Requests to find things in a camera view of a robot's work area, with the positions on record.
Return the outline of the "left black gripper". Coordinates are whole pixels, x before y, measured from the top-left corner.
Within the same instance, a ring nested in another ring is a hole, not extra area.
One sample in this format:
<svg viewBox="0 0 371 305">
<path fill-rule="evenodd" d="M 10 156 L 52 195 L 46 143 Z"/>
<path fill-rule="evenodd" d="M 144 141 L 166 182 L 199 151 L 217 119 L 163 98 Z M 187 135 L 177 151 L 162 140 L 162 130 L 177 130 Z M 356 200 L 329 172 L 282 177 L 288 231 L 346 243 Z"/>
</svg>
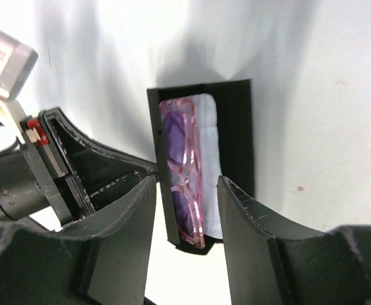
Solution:
<svg viewBox="0 0 371 305">
<path fill-rule="evenodd" d="M 21 121 L 20 140 L 0 151 L 0 221 L 51 207 L 62 226 L 103 209 L 157 165 L 89 138 L 56 107 Z M 84 188 L 81 181 L 103 181 Z"/>
</svg>

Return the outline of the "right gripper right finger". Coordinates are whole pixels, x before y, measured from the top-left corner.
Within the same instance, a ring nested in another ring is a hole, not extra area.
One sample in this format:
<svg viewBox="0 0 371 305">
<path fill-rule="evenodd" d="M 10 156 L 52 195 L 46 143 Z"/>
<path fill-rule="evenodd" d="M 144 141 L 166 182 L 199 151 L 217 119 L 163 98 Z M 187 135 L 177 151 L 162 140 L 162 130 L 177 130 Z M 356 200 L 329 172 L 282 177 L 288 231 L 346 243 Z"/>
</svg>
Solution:
<svg viewBox="0 0 371 305">
<path fill-rule="evenodd" d="M 218 180 L 233 304 L 371 304 L 371 225 L 323 233 Z"/>
</svg>

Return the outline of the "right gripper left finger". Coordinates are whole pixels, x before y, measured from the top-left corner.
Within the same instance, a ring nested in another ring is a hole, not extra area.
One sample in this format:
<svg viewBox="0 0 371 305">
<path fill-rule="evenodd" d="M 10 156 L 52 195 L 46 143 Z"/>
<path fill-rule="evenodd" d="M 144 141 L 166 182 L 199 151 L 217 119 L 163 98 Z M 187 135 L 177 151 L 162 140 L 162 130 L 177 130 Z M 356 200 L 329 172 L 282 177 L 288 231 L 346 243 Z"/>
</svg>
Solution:
<svg viewBox="0 0 371 305">
<path fill-rule="evenodd" d="M 0 304 L 142 304 L 155 208 L 148 176 L 57 233 L 0 222 Z"/>
</svg>

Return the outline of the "pink purple sunglasses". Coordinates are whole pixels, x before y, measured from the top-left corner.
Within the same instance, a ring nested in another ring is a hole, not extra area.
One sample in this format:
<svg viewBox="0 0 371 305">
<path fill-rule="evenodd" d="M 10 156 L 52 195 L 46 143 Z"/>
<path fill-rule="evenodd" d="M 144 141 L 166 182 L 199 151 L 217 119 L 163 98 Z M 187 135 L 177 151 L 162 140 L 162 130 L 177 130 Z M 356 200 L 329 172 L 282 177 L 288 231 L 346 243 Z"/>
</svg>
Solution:
<svg viewBox="0 0 371 305">
<path fill-rule="evenodd" d="M 162 101 L 159 110 L 177 229 L 182 240 L 201 250 L 206 243 L 201 149 L 194 102 L 190 97 L 172 98 Z"/>
</svg>

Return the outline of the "light blue cleaning cloth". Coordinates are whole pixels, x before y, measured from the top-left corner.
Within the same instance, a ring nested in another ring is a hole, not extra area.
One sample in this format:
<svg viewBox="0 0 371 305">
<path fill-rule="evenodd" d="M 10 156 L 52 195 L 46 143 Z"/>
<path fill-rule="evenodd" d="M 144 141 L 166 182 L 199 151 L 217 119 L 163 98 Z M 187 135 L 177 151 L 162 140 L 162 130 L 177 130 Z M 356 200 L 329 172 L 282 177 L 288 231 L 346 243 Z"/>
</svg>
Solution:
<svg viewBox="0 0 371 305">
<path fill-rule="evenodd" d="M 195 106 L 196 122 L 199 131 L 203 232 L 215 239 L 222 239 L 222 227 L 217 197 L 217 181 L 222 175 L 219 153 L 219 133 L 217 128 L 217 108 L 215 99 L 207 93 L 192 97 Z"/>
</svg>

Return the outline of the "black glasses case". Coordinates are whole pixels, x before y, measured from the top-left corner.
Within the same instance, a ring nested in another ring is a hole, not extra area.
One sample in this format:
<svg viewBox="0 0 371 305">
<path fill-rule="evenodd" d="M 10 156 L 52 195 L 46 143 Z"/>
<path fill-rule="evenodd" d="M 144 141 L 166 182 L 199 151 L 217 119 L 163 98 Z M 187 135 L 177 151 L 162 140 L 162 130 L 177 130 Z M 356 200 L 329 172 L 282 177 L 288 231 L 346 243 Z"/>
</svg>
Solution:
<svg viewBox="0 0 371 305">
<path fill-rule="evenodd" d="M 147 89 L 157 177 L 161 187 L 168 242 L 174 245 L 177 250 L 196 255 L 206 255 L 218 241 L 215 238 L 206 237 L 206 246 L 200 250 L 184 241 L 179 235 L 170 191 L 170 175 L 166 164 L 163 124 L 160 118 L 159 104 L 171 98 L 202 93 L 210 94 L 216 103 L 222 173 L 249 196 L 255 196 L 255 153 L 251 82 L 249 79 Z"/>
</svg>

